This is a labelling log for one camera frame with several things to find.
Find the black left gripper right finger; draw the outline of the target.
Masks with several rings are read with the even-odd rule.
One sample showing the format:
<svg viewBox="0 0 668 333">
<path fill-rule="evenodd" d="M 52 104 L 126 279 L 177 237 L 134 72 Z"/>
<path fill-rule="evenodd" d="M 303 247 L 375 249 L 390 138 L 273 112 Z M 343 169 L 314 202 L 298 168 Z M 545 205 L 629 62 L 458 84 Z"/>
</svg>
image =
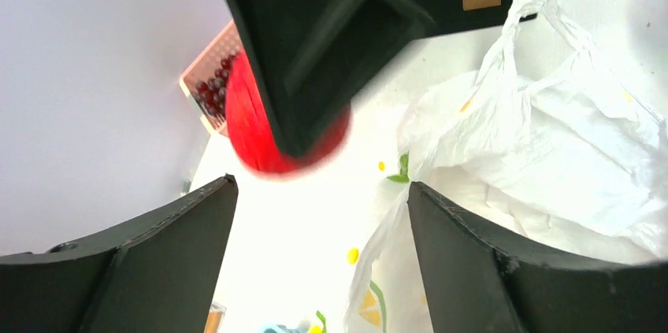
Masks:
<svg viewBox="0 0 668 333">
<path fill-rule="evenodd" d="M 421 182 L 410 223 L 436 332 L 664 332 L 667 264 L 558 250 L 463 209 Z"/>
</svg>

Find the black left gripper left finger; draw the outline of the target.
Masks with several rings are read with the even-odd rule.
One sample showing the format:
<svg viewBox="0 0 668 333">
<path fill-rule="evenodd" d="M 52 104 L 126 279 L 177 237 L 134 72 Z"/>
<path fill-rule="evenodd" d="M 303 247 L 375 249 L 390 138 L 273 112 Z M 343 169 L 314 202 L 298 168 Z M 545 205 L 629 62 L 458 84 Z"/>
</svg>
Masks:
<svg viewBox="0 0 668 333">
<path fill-rule="evenodd" d="M 2 257 L 2 331 L 204 331 L 238 194 L 222 176 L 45 253 Z"/>
</svg>

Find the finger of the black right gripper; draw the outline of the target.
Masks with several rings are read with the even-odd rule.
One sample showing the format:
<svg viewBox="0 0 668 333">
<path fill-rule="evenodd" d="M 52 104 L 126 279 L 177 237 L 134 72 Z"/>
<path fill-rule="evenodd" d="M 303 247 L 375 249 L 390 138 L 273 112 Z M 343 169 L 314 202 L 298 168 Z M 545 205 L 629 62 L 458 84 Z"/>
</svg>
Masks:
<svg viewBox="0 0 668 333">
<path fill-rule="evenodd" d="M 306 156 L 433 24 L 412 0 L 226 0 L 278 149 Z"/>
</svg>

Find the red apple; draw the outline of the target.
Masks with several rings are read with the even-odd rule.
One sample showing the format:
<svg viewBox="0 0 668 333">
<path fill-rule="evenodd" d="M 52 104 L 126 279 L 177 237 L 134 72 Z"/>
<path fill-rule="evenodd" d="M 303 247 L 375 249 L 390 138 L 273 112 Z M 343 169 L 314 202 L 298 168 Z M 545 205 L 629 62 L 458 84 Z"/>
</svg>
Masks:
<svg viewBox="0 0 668 333">
<path fill-rule="evenodd" d="M 228 138 L 240 162 L 263 175 L 285 175 L 315 166 L 343 143 L 351 121 L 347 107 L 305 157 L 279 151 L 251 65 L 244 51 L 232 62 L 225 95 Z"/>
</svg>

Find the white plastic grocery bag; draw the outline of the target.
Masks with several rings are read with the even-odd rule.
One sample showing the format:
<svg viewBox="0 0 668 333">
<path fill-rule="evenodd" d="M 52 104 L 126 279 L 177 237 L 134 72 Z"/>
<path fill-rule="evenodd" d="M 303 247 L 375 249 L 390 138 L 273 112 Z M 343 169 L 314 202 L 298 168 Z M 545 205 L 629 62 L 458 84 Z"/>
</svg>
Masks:
<svg viewBox="0 0 668 333">
<path fill-rule="evenodd" d="M 556 0 L 513 0 L 480 68 L 430 87 L 397 129 L 398 172 L 328 331 L 436 332 L 410 223 L 421 182 L 535 242 L 667 264 L 667 122 Z"/>
</svg>

